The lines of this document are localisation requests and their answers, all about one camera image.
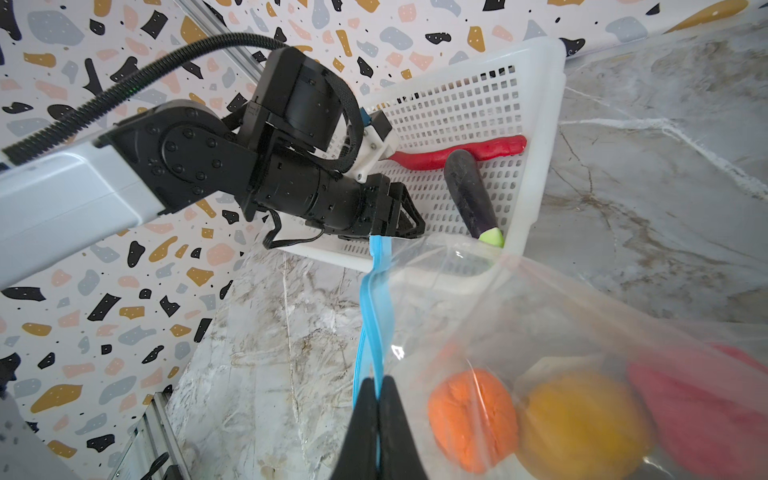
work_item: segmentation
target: plastic bag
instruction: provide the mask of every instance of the plastic bag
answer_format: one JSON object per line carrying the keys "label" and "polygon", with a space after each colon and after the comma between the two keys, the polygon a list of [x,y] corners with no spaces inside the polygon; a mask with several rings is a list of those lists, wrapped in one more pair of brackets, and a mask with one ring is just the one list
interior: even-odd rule
{"label": "plastic bag", "polygon": [[452,235],[372,237],[357,387],[431,480],[768,478],[768,328],[649,317]]}

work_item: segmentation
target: marble surface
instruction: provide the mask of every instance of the marble surface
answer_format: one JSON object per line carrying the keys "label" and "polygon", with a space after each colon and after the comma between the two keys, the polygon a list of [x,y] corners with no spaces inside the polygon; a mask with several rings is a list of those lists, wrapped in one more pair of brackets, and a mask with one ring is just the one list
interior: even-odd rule
{"label": "marble surface", "polygon": [[[567,67],[527,257],[665,318],[768,323],[766,25]],[[328,478],[360,273],[256,245],[169,416],[194,478]]]}

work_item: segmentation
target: orange ball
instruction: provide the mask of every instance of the orange ball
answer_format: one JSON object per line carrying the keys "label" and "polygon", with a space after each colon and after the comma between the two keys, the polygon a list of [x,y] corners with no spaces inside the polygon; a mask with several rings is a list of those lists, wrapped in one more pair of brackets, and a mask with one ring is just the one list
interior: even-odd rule
{"label": "orange ball", "polygon": [[512,397],[485,370],[449,377],[432,391],[427,411],[438,447],[467,472],[485,473],[518,447]]}

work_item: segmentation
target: yellow ball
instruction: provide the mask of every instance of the yellow ball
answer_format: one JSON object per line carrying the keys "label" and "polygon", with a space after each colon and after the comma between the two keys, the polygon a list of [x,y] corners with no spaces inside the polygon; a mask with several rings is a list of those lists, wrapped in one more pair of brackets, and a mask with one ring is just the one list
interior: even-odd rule
{"label": "yellow ball", "polygon": [[654,446],[653,426],[630,388],[597,372],[537,386],[519,425],[518,458],[538,480],[620,480]]}

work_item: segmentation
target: speckled wall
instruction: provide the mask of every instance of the speckled wall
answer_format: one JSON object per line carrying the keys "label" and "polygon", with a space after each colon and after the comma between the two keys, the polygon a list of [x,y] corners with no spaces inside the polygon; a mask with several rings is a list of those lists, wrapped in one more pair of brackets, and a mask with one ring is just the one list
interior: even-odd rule
{"label": "speckled wall", "polygon": [[2,291],[8,389],[81,477],[108,476],[150,396],[176,385],[256,233],[239,212],[214,194]]}
{"label": "speckled wall", "polygon": [[[765,0],[216,0],[254,31],[332,65],[362,95],[514,41],[561,38],[581,55],[766,6]],[[257,53],[266,59],[268,52]]]}
{"label": "speckled wall", "polygon": [[[201,35],[171,0],[4,0],[0,28],[3,145]],[[227,114],[255,88],[231,65],[223,54],[187,64],[89,131],[171,98]],[[255,233],[218,193],[2,291],[9,391],[83,479],[108,477],[148,396],[176,385]]]}
{"label": "speckled wall", "polygon": [[[173,0],[0,0],[0,144],[48,126],[168,51],[204,37]],[[256,85],[217,52],[164,77],[85,131],[173,98],[220,116]]]}

